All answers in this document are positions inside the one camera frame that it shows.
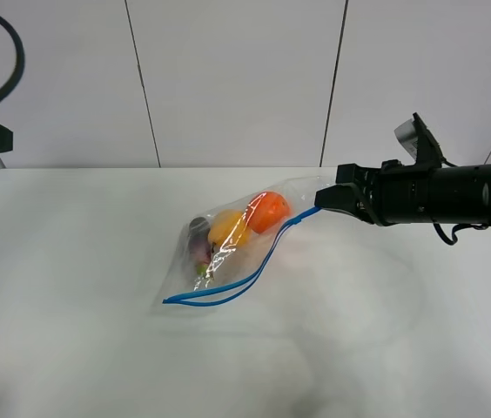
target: yellow fruit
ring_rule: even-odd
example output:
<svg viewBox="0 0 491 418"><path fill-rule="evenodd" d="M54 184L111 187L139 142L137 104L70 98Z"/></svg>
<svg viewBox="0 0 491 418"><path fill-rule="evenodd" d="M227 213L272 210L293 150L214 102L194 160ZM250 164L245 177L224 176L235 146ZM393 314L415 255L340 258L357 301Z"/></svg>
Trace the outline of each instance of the yellow fruit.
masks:
<svg viewBox="0 0 491 418"><path fill-rule="evenodd" d="M215 216L209 232L209 242L215 246L244 246L252 230L246 225L246 216L239 211L227 209Z"/></svg>

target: white tabletop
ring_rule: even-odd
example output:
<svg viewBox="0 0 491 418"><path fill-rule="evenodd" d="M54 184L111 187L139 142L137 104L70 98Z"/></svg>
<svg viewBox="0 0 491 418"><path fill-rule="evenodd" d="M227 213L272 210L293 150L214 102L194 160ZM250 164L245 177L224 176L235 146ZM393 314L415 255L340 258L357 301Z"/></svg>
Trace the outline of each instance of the white tabletop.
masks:
<svg viewBox="0 0 491 418"><path fill-rule="evenodd" d="M0 171L0 417L491 417L491 230L320 212L234 302L151 310L193 214L319 172Z"/></svg>

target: ziplock bag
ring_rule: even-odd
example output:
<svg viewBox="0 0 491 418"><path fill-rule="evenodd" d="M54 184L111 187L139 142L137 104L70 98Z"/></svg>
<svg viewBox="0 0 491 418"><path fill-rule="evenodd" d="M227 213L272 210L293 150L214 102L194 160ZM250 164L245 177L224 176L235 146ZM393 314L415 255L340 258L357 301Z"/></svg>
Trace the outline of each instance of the ziplock bag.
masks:
<svg viewBox="0 0 491 418"><path fill-rule="evenodd" d="M157 303L215 306L261 275L284 232L316 213L315 193L330 178L288 179L187 222Z"/></svg>

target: orange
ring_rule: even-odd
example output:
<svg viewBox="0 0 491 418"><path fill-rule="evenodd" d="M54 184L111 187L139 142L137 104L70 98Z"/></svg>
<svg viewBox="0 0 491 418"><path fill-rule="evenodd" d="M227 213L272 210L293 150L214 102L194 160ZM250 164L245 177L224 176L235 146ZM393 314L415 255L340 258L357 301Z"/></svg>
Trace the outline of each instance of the orange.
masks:
<svg viewBox="0 0 491 418"><path fill-rule="evenodd" d="M247 205L245 219L253 231L263 233L291 214L288 202L281 195L276 192L262 192Z"/></svg>
<svg viewBox="0 0 491 418"><path fill-rule="evenodd" d="M215 216L207 238L215 246L239 247L247 244L251 234L244 213L227 209Z"/></svg>

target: clear plastic bag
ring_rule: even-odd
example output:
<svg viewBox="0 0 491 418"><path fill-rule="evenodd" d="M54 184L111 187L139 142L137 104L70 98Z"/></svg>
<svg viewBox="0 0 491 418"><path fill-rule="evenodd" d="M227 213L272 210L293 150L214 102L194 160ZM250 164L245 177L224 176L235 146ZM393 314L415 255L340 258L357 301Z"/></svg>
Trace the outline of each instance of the clear plastic bag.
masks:
<svg viewBox="0 0 491 418"><path fill-rule="evenodd" d="M198 214L182 229L155 304L210 306L242 294L284 231L317 212L315 193L332 184L322 177L288 179Z"/></svg>

